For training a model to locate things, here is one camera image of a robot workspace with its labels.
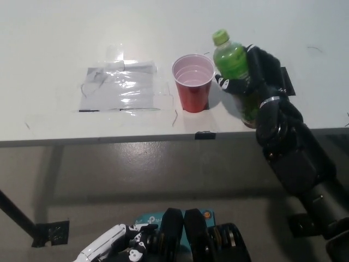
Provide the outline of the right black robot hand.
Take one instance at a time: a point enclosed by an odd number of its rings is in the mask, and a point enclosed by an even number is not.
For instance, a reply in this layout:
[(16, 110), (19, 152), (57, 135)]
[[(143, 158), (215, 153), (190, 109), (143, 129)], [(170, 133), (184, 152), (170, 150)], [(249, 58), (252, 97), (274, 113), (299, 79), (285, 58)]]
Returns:
[(246, 54), (249, 77), (246, 80), (234, 80), (217, 74), (215, 81), (221, 89), (242, 98), (256, 94), (260, 102), (272, 97), (288, 101), (280, 61), (256, 45), (249, 45), (243, 50)]

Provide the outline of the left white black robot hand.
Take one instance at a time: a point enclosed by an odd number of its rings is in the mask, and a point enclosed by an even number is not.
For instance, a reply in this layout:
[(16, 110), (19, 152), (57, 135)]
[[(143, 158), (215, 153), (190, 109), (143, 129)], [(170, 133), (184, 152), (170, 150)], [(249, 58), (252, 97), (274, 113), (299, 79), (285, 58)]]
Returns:
[(148, 238), (157, 224), (117, 224), (85, 249), (76, 261), (145, 261)]

